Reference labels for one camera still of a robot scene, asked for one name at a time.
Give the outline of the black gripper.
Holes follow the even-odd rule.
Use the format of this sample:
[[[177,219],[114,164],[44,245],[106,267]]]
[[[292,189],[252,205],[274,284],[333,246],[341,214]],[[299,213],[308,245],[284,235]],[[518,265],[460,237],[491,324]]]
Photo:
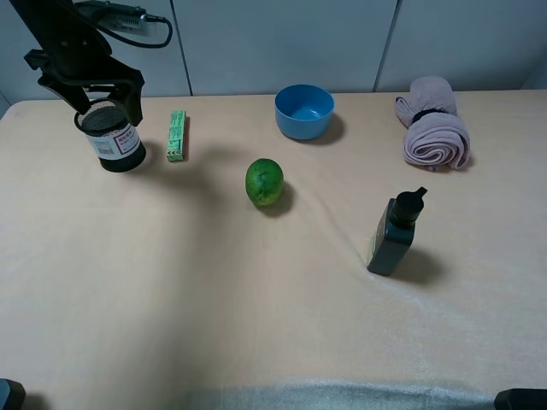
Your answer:
[[[76,112],[85,114],[91,106],[82,88],[115,86],[115,104],[132,125],[142,119],[142,74],[116,60],[104,37],[88,26],[35,26],[30,29],[40,50],[25,56],[27,64],[41,75],[38,83],[60,97]]]

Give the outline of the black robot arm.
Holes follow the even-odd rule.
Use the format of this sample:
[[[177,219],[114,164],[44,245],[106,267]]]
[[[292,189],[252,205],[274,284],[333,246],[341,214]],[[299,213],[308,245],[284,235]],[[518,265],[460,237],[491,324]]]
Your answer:
[[[87,92],[107,92],[132,125],[141,122],[142,74],[112,56],[107,40],[72,2],[11,4],[41,46],[25,55],[28,66],[41,72],[39,85],[80,114],[91,107]]]

